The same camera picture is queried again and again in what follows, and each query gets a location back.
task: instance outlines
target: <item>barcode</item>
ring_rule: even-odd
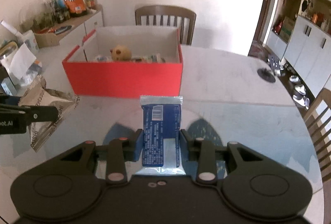
[[[152,120],[163,120],[163,106],[153,107]]]

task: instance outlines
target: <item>orange snack bag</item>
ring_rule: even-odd
[[[70,10],[71,16],[73,17],[87,14],[84,0],[64,0],[64,3]]]

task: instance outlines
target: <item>white paper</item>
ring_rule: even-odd
[[[36,57],[34,54],[29,50],[26,44],[23,43],[15,53],[9,70],[16,78],[21,79],[35,60]]]

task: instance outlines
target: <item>black cable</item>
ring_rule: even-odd
[[[2,221],[3,221],[4,223],[9,224],[6,220],[3,219],[2,216],[0,216],[0,219],[2,219]]]

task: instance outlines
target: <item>white table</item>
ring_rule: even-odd
[[[42,51],[44,59],[52,58],[44,76],[49,88],[60,81],[60,90],[69,91],[60,64],[64,50],[71,48]],[[267,67],[259,59],[187,46],[182,51],[181,128],[191,130],[194,137],[223,145],[238,141],[306,176],[314,195],[305,216],[314,224],[322,224],[323,190],[317,157],[306,126],[281,82],[270,84],[257,75],[257,68]],[[139,100],[82,96],[76,110],[39,152],[29,147],[27,134],[0,137],[0,171],[13,180],[83,141],[108,143],[123,136],[128,128],[142,128]],[[9,199],[9,190],[5,195]],[[0,215],[13,221],[17,215],[6,202],[8,209],[0,205]]]

